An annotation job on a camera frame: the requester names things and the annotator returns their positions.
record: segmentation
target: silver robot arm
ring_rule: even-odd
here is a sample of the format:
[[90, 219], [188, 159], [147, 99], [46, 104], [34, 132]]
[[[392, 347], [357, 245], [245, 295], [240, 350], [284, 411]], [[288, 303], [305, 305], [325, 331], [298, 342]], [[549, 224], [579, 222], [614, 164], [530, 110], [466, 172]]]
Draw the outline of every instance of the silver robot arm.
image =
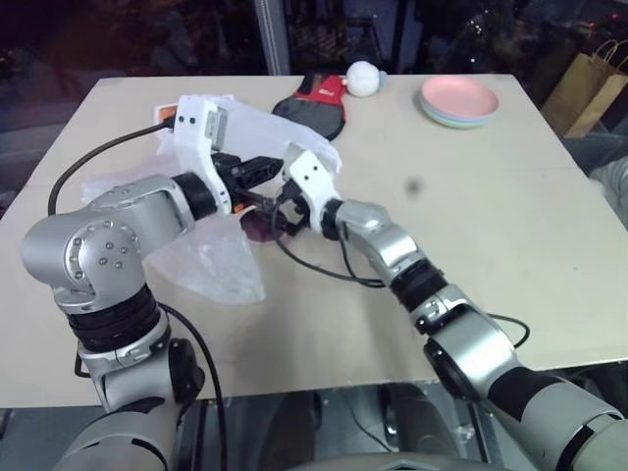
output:
[[55, 471], [171, 467], [177, 425], [204, 374], [189, 341], [171, 339], [141, 261], [215, 211], [195, 174], [154, 176], [48, 217], [26, 235], [25, 266], [52, 287], [108, 412], [77, 437]]
[[321, 169], [304, 151], [286, 171], [307, 202], [310, 226], [366, 256], [412, 324], [429, 336], [424, 352], [451, 394], [483, 401], [544, 471], [628, 469], [628, 421], [615, 408], [524, 367], [496, 322], [445, 280], [384, 208], [341, 201]]

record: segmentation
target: cable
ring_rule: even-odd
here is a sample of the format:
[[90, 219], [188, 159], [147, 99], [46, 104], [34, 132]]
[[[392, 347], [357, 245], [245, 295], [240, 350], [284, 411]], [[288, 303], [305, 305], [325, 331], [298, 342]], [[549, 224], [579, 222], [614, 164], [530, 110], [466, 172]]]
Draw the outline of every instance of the cable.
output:
[[167, 118], [163, 122], [158, 125], [151, 126], [150, 128], [145, 128], [143, 130], [131, 132], [129, 134], [122, 135], [120, 137], [116, 137], [109, 142], [105, 142], [104, 144], [96, 147], [95, 149], [87, 152], [80, 159], [78, 159], [74, 164], [72, 164], [68, 170], [66, 170], [61, 177], [57, 179], [55, 184], [53, 184], [52, 189], [50, 190], [50, 195], [48, 196], [48, 216], [52, 216], [53, 214], [57, 214], [57, 198], [59, 197], [59, 192], [63, 185], [68, 181], [68, 179], [83, 165], [89, 162], [98, 154], [101, 154], [105, 150], [109, 150], [112, 147], [115, 147], [118, 144], [122, 144], [123, 142], [127, 142], [129, 140], [135, 139], [136, 137], [141, 137], [143, 135], [151, 134], [153, 132], [163, 130], [165, 128], [171, 128], [174, 125], [174, 117]]
[[382, 280], [377, 280], [373, 278], [365, 278], [365, 279], [358, 278], [355, 275], [355, 272], [353, 271], [353, 268], [351, 267], [351, 264], [349, 262], [349, 255], [346, 251], [346, 243], [344, 242], [344, 239], [342, 237], [339, 237], [339, 243], [340, 243], [340, 250], [342, 251], [342, 260], [344, 260], [344, 266], [346, 267], [346, 271], [349, 272], [349, 275], [355, 281], [357, 281], [359, 284], [367, 288], [385, 288], [386, 287], [386, 285], [384, 285], [384, 282], [382, 282]]
[[498, 316], [498, 314], [489, 314], [489, 317], [499, 321], [511, 322], [512, 324], [516, 324], [517, 326], [523, 328], [523, 337], [514, 345], [515, 348], [519, 348], [530, 338], [530, 327], [525, 322], [515, 319], [514, 317]]
[[277, 232], [277, 215], [279, 213], [280, 206], [281, 206], [281, 202], [276, 204], [275, 207], [273, 208], [273, 213], [271, 215], [271, 234], [272, 234], [273, 240], [275, 241], [277, 246], [291, 260], [293, 260], [294, 262], [298, 263], [299, 265], [301, 265], [301, 266], [303, 266], [305, 268], [309, 268], [310, 270], [313, 270], [315, 272], [321, 273], [323, 275], [327, 275], [328, 277], [332, 277], [332, 278], [335, 278], [337, 280], [343, 280], [345, 282], [356, 282], [356, 283], [360, 283], [360, 284], [370, 284], [371, 282], [374, 281], [372, 279], [357, 278], [355, 276], [341, 275], [340, 273], [332, 272], [330, 270], [326, 270], [324, 268], [317, 267], [316, 265], [313, 265], [311, 263], [306, 262], [305, 260], [302, 260], [302, 259], [298, 258], [296, 255], [294, 255], [292, 252], [290, 252], [290, 250], [280, 240], [279, 233]]
[[205, 361], [207, 361], [207, 366], [209, 367], [209, 372], [212, 377], [212, 383], [214, 384], [214, 392], [216, 393], [216, 407], [218, 409], [218, 433], [220, 435], [220, 469], [221, 471], [227, 471], [227, 416], [225, 413], [225, 401], [223, 400], [223, 392], [220, 387], [218, 371], [216, 370], [216, 364], [214, 363], [214, 359], [209, 352], [209, 348], [207, 347], [207, 343], [205, 343], [203, 336], [200, 335], [194, 325], [189, 322], [181, 312], [169, 306], [168, 304], [164, 304], [163, 302], [160, 302], [159, 306], [168, 314], [176, 318], [185, 326], [186, 329], [189, 330], [192, 336], [196, 339], [198, 346], [200, 346], [200, 349], [203, 352], [203, 356], [205, 357]]
[[336, 394], [339, 395], [340, 397], [342, 397], [342, 400], [344, 401], [344, 404], [346, 405], [346, 408], [348, 409], [349, 413], [351, 414], [351, 418], [353, 419], [353, 423], [355, 423], [355, 426], [358, 429], [360, 429], [365, 435], [369, 436], [371, 439], [373, 439], [375, 442], [377, 442], [386, 451], [388, 451], [390, 453], [394, 453], [394, 450], [392, 448], [390, 448], [382, 440], [380, 440], [378, 437], [376, 437], [371, 432], [366, 430], [366, 428], [362, 424], [360, 424], [360, 421], [357, 420], [357, 416], [355, 415], [355, 411], [353, 410], [353, 407], [351, 407], [351, 404], [349, 403], [348, 399], [344, 396], [344, 394], [342, 392], [340, 392], [340, 391], [336, 391]]

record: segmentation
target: paper bag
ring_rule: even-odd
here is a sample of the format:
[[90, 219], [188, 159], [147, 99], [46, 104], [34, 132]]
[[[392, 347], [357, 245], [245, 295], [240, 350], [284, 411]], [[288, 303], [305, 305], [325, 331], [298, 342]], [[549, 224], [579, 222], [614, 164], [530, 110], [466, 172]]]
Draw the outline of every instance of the paper bag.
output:
[[609, 64], [619, 43], [604, 57], [578, 54], [543, 105], [541, 112], [551, 127], [564, 137], [582, 137], [598, 122], [628, 82], [628, 77]]

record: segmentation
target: clear plastic bag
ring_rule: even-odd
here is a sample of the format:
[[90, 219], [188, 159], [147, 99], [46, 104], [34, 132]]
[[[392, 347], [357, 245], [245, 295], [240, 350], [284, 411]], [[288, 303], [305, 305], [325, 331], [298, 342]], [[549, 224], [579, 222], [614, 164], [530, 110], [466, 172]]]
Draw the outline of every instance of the clear plastic bag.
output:
[[236, 215], [205, 218], [148, 258], [175, 285], [224, 304], [266, 298], [262, 276]]
[[[232, 96], [209, 98], [228, 112], [223, 152], [237, 155], [242, 161], [259, 155], [284, 158], [290, 144], [296, 143], [316, 153], [328, 170], [333, 173], [340, 170], [338, 152], [310, 128], [245, 105]], [[172, 133], [159, 131], [157, 136], [161, 143], [156, 155], [142, 165], [84, 182], [83, 202], [88, 203], [117, 184], [155, 174], [179, 174], [181, 168], [175, 156]], [[274, 193], [273, 187], [277, 186], [277, 182], [264, 183], [256, 191]], [[193, 231], [151, 253], [147, 261], [171, 283], [214, 301], [250, 304], [266, 297], [259, 268], [236, 215], [198, 221]]]

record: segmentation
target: white table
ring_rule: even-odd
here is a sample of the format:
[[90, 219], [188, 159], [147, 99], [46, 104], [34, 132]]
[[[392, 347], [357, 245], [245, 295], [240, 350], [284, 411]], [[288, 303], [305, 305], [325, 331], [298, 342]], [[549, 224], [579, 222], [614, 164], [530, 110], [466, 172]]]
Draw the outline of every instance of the white table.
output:
[[[546, 369], [628, 357], [628, 236], [602, 197], [511, 76], [480, 76], [498, 95], [495, 121], [446, 129], [415, 105], [425, 77], [390, 77], [369, 98], [346, 96], [347, 123], [334, 141], [345, 197], [378, 202], [416, 238], [447, 278], [490, 312], [532, 328], [520, 349]], [[97, 403], [74, 377], [77, 342], [50, 288], [22, 266], [25, 232], [45, 215], [51, 184], [84, 152], [152, 122], [156, 104], [182, 94], [233, 93], [271, 110], [300, 78], [107, 78], [91, 90], [0, 223], [0, 407]], [[79, 183], [133, 167], [154, 137], [94, 160], [61, 194], [80, 207]], [[417, 179], [420, 191], [407, 192]], [[290, 247], [341, 270], [336, 244], [311, 233]], [[255, 247], [265, 302], [211, 303], [147, 268], [156, 296], [187, 314], [208, 340], [226, 395], [431, 379], [424, 343], [384, 290], [303, 269], [275, 246]], [[357, 265], [360, 271], [365, 265]], [[514, 338], [516, 327], [505, 326]], [[182, 329], [175, 324], [175, 334]], [[202, 397], [212, 396], [208, 381]]]

